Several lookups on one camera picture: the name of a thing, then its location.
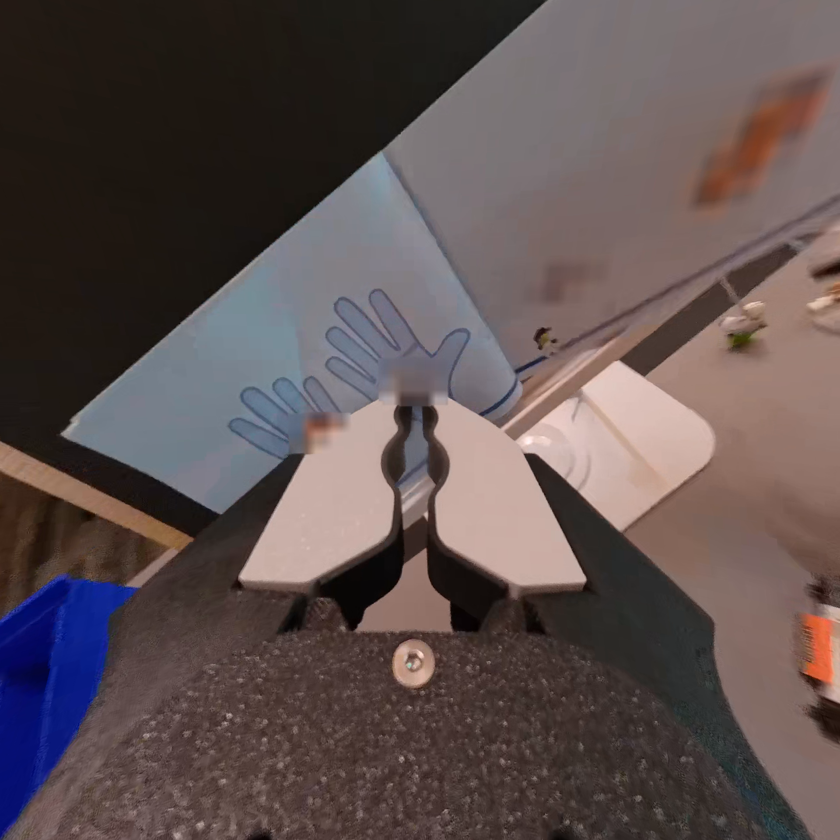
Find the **orange white lego car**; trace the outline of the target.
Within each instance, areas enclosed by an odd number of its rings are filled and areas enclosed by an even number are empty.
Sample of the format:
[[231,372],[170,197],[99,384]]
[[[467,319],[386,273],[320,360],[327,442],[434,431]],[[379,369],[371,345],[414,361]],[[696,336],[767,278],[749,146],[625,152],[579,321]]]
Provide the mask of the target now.
[[795,619],[797,669],[813,693],[809,715],[821,734],[839,744],[839,577],[817,575],[810,605]]

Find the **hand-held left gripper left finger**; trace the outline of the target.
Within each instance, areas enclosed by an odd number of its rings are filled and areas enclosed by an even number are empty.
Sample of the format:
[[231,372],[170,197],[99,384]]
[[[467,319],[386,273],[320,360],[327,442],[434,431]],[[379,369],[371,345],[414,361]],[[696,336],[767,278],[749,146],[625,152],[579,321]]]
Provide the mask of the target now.
[[374,402],[327,447],[304,455],[259,536],[239,584],[326,597],[363,614],[403,572],[407,407]]

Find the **instruction booklet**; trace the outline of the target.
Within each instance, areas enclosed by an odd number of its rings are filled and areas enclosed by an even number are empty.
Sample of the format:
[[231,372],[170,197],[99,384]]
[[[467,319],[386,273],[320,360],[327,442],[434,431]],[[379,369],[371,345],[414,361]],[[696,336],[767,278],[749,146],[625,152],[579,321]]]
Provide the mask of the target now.
[[838,208],[839,3],[547,2],[75,415],[63,438],[221,513],[435,365],[463,406]]

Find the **blue storage bin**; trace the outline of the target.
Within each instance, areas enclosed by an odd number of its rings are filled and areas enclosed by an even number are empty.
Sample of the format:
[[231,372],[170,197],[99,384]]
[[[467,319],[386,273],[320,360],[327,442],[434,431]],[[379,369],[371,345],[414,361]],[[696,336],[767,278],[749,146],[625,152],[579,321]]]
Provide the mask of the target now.
[[102,679],[110,618],[135,592],[61,575],[2,617],[2,835],[77,735]]

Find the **green minifigure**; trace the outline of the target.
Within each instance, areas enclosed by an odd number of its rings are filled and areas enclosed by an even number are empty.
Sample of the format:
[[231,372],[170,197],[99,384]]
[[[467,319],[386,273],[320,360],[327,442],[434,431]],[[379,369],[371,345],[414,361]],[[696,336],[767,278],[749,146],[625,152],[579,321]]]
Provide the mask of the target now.
[[751,343],[753,336],[766,328],[766,305],[763,301],[742,303],[720,321],[720,329],[730,350]]

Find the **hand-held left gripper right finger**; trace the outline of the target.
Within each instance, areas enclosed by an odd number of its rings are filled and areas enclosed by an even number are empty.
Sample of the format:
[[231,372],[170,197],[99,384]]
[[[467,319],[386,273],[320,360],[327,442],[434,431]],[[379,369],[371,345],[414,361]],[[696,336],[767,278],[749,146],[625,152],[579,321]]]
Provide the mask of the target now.
[[521,447],[456,403],[427,408],[427,569],[467,614],[581,592],[586,576]]

